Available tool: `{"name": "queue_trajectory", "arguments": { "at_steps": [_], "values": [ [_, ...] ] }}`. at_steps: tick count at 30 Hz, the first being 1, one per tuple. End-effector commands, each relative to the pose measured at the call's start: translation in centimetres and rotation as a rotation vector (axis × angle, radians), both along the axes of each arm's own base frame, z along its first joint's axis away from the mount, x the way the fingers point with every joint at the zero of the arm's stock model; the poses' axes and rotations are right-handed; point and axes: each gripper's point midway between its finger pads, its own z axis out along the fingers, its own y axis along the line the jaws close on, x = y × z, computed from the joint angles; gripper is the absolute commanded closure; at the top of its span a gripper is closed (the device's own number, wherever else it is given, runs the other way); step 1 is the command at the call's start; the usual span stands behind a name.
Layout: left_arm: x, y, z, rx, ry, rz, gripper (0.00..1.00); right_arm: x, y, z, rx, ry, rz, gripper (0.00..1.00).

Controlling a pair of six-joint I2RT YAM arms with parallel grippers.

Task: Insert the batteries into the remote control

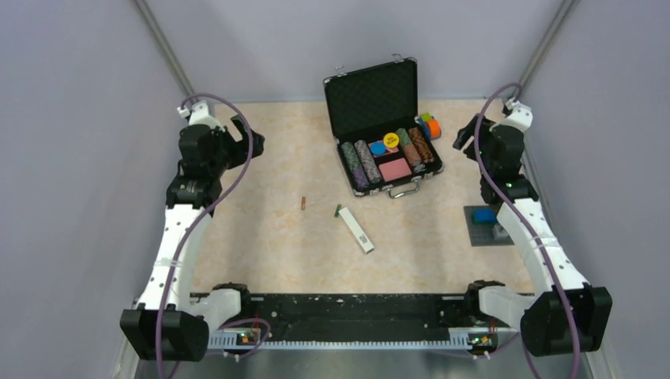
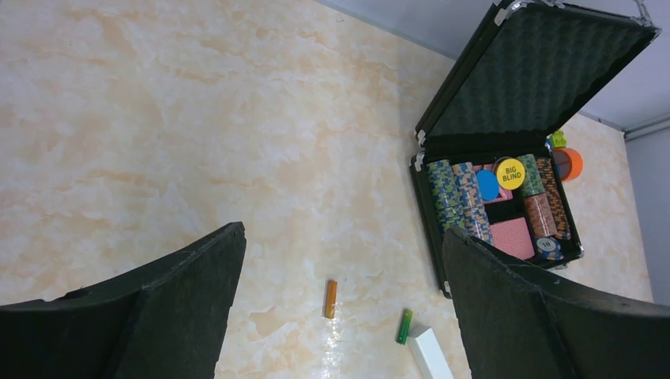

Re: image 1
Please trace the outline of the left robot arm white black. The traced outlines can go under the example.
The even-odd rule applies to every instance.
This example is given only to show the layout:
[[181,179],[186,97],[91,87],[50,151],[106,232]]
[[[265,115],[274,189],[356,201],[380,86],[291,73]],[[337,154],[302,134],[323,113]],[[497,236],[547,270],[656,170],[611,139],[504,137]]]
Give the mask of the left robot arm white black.
[[235,167],[247,169],[262,154],[265,138],[240,114],[231,118],[239,141],[213,117],[191,115],[187,121],[179,133],[181,158],[166,191],[164,232],[149,281],[136,307],[123,310],[119,321],[145,361],[197,362],[222,324],[244,326],[254,313],[242,284],[218,285],[198,302],[191,300],[191,284],[215,207],[231,192],[222,188],[221,176]]

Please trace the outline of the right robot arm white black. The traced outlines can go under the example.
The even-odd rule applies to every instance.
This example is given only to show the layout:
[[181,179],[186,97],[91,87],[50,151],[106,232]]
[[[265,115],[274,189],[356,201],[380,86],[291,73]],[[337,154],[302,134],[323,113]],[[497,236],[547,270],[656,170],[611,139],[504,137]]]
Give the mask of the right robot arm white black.
[[521,173],[524,134],[477,117],[460,129],[453,147],[481,158],[480,194],[496,223],[514,243],[535,287],[520,295],[495,280],[476,280],[465,293],[463,314],[473,325],[493,317],[517,329],[535,357],[597,351],[603,342],[612,297],[574,267],[545,219],[539,196]]

